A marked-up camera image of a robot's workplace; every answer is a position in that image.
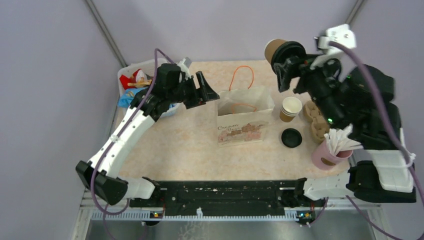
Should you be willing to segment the black cup lid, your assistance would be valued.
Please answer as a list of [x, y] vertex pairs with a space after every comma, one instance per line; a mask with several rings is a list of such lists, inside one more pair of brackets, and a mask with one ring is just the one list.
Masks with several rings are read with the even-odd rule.
[[307, 56], [306, 50], [302, 44], [297, 41], [286, 41], [276, 48], [271, 57], [271, 67], [274, 73], [276, 69], [275, 63], [284, 64], [286, 59], [291, 57], [305, 58]]

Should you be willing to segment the brown paper cup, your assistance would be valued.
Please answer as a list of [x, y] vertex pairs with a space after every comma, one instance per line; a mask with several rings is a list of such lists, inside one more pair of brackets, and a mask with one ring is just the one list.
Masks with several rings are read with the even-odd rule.
[[270, 40], [266, 44], [265, 49], [264, 49], [264, 57], [270, 65], [272, 65], [273, 56], [274, 56], [274, 53], [276, 52], [276, 50], [286, 42], [287, 41], [284, 40], [284, 39], [275, 38], [275, 39]]

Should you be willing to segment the stack of paper cups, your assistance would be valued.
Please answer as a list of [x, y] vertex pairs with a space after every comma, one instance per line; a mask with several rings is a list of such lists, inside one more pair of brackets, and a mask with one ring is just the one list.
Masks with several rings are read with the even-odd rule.
[[279, 118], [283, 122], [291, 122], [302, 108], [303, 104], [298, 98], [293, 96], [286, 97], [281, 103]]

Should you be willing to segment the paper takeout bag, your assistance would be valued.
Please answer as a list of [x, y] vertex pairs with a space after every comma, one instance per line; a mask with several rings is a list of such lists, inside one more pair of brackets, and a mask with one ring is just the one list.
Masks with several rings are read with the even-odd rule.
[[[240, 68], [251, 71], [248, 87], [233, 89]], [[229, 147], [264, 140], [268, 126], [273, 121], [275, 103], [266, 86], [253, 87], [254, 70], [248, 65], [237, 67], [227, 90], [218, 93], [216, 101], [216, 134], [219, 147]]]

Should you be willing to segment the black lid stack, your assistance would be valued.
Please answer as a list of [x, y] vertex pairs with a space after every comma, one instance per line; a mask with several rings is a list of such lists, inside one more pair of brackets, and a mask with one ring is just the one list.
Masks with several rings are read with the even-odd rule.
[[296, 148], [303, 141], [301, 133], [294, 128], [285, 129], [280, 138], [282, 143], [288, 148]]

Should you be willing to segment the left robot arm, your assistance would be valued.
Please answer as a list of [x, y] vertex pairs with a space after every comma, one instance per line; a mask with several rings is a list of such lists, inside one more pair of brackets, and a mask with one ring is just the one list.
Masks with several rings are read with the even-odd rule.
[[160, 65], [151, 86], [135, 95], [123, 120], [101, 149], [76, 165], [75, 170], [93, 199], [102, 199], [110, 206], [123, 199], [141, 199], [149, 207], [156, 206], [161, 198], [158, 184], [146, 177], [119, 178], [123, 163], [141, 136], [171, 104], [182, 103], [191, 109], [219, 98], [201, 71], [191, 75], [182, 63]]

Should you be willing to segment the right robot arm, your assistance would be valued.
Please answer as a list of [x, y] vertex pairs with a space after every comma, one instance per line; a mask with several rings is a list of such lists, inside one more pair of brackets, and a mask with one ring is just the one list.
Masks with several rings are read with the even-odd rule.
[[[280, 92], [289, 89], [298, 78], [294, 93], [308, 93], [332, 129], [351, 127], [347, 137], [366, 150], [393, 154], [398, 151], [381, 120], [371, 89], [355, 68], [343, 81], [339, 80], [342, 63], [337, 58], [312, 68], [316, 54], [291, 53], [270, 59]], [[384, 189], [374, 160], [362, 160], [348, 170], [345, 188], [356, 198], [371, 203], [414, 203], [415, 189]]]

